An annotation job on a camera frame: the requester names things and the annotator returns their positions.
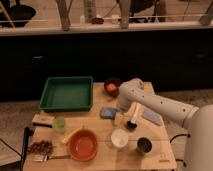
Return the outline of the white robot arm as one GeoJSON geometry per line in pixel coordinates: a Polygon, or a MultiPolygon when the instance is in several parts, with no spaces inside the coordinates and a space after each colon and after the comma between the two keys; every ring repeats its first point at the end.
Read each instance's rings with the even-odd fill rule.
{"type": "Polygon", "coordinates": [[[138,78],[119,86],[117,108],[126,113],[133,102],[148,107],[188,131],[183,171],[213,171],[213,104],[197,107],[148,93],[138,78]]]}

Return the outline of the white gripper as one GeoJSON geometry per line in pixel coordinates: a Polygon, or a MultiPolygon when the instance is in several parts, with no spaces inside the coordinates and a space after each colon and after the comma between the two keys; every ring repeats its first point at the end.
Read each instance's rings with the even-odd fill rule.
{"type": "MultiPolygon", "coordinates": [[[[128,100],[126,97],[119,96],[117,100],[117,108],[120,111],[127,112],[131,107],[132,102],[128,100]]],[[[115,114],[114,125],[119,126],[124,118],[124,114],[118,111],[115,114]]]]}

